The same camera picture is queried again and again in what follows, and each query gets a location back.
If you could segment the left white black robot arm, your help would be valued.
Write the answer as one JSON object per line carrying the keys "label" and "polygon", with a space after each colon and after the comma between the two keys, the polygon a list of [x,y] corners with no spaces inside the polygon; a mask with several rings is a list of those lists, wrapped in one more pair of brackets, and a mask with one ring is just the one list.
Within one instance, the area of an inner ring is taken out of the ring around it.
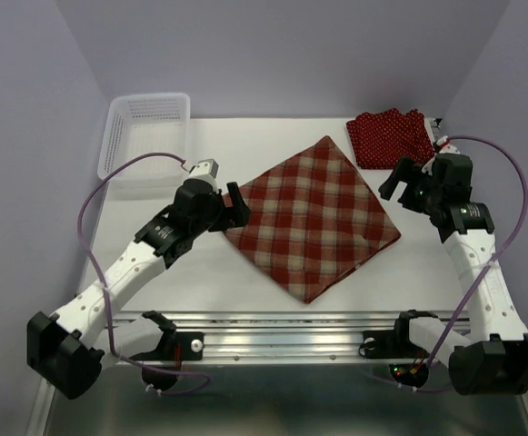
{"label": "left white black robot arm", "polygon": [[26,326],[29,367],[67,399],[88,391],[110,355],[132,362],[115,346],[114,312],[188,253],[203,233],[224,232],[248,224],[251,210],[237,183],[227,185],[226,203],[215,184],[188,177],[173,202],[135,235],[118,260],[71,302],[52,314],[36,313]]}

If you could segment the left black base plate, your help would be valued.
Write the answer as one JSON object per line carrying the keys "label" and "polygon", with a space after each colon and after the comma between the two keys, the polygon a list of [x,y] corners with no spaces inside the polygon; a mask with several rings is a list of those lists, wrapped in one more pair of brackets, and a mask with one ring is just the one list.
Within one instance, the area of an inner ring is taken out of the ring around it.
{"label": "left black base plate", "polygon": [[198,362],[203,359],[204,333],[183,331],[165,333],[144,360],[164,362]]}

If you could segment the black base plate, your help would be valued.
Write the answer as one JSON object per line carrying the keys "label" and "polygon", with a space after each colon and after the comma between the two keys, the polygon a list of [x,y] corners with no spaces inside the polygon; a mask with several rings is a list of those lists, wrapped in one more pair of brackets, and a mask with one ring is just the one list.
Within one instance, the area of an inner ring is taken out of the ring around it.
{"label": "black base plate", "polygon": [[359,354],[367,359],[412,359],[428,357],[429,352],[409,341],[407,333],[395,330],[363,331]]}
{"label": "black base plate", "polygon": [[183,331],[165,333],[144,360],[164,362],[198,362],[203,359],[204,333]]}

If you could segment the aluminium rail frame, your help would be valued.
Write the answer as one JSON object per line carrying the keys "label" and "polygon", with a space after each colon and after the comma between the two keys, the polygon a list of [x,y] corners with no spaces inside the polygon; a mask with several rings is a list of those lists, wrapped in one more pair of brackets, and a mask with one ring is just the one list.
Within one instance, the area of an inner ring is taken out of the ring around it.
{"label": "aluminium rail frame", "polygon": [[[171,204],[199,161],[219,165],[217,188],[252,181],[329,136],[339,146],[344,130],[333,121],[203,120],[189,130],[190,165],[176,186],[125,188],[113,178],[146,158],[143,154],[102,182],[105,200],[95,239],[86,247],[97,271],[108,270],[134,235]],[[296,300],[245,259],[225,232],[203,233],[192,249],[114,312],[115,346],[132,362],[110,355],[83,395],[54,391],[51,431],[56,434],[245,435],[268,434],[279,413],[302,423],[304,434],[367,434],[390,427],[399,435],[447,435],[468,420],[510,429],[518,424],[521,395],[461,395],[449,372],[428,357],[367,359],[359,354],[363,331],[393,330],[402,312],[430,312],[470,333],[463,289],[451,258],[428,216],[403,208],[399,183],[392,198],[378,188],[392,171],[354,167],[368,183],[401,238],[310,303]],[[198,362],[144,360],[165,333],[204,333]],[[464,419],[455,414],[462,411]]]}

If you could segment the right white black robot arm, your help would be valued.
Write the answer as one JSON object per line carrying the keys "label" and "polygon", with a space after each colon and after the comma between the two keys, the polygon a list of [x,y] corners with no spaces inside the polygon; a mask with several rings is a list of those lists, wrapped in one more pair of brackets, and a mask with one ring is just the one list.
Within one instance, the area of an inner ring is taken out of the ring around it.
{"label": "right white black robot arm", "polygon": [[399,204],[429,217],[437,229],[463,289],[470,333],[430,312],[402,312],[390,344],[401,354],[417,349],[445,366],[461,395],[528,392],[528,328],[514,308],[488,207],[471,201],[473,163],[462,154],[437,154],[428,164],[401,159],[380,186],[388,200],[398,183]]}

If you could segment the white plastic basket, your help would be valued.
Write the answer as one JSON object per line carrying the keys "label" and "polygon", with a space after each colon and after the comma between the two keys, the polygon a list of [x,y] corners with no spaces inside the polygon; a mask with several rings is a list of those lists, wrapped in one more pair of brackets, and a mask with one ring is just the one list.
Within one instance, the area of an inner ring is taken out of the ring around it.
{"label": "white plastic basket", "polygon": [[178,185],[184,171],[179,159],[191,164],[189,148],[191,105],[184,93],[130,94],[116,97],[109,106],[99,154],[97,175],[104,179],[119,166],[143,154],[150,157],[113,178],[125,188]]}

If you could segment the red cream plaid skirt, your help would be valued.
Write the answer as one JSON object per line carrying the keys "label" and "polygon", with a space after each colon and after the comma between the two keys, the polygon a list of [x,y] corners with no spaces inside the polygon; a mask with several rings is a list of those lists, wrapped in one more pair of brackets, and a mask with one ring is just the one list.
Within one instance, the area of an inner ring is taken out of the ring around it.
{"label": "red cream plaid skirt", "polygon": [[310,303],[402,236],[329,136],[240,188],[249,223],[227,241],[296,300]]}

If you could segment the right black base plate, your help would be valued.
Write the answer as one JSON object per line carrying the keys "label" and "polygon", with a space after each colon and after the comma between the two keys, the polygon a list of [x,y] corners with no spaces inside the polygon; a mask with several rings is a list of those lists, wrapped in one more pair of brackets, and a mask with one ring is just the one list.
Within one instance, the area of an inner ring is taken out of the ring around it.
{"label": "right black base plate", "polygon": [[429,352],[409,341],[407,333],[395,330],[363,331],[359,354],[367,359],[412,359],[428,357]]}

